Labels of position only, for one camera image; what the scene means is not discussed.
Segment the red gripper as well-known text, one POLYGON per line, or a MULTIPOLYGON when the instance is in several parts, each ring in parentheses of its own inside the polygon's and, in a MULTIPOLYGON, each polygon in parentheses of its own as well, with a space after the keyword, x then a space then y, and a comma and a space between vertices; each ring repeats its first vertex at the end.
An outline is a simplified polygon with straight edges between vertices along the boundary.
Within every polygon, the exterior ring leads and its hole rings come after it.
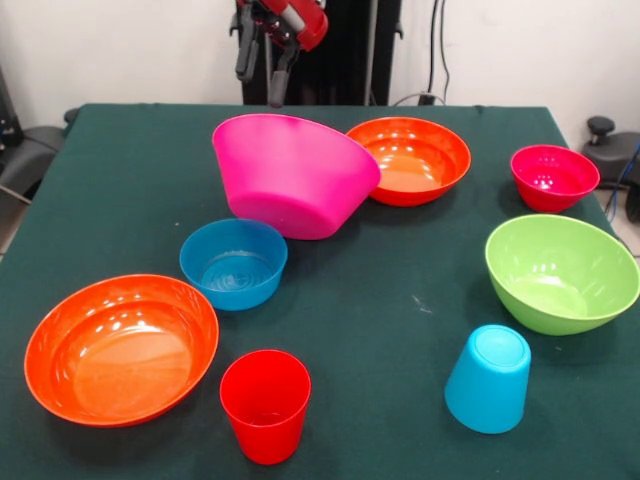
POLYGON ((236 4, 241 9, 237 16, 239 51, 236 76, 241 82, 250 82, 254 76, 259 51, 258 27, 268 38, 268 104, 281 108, 300 50, 310 52, 316 48, 328 31, 324 3, 311 0, 239 0, 236 4))

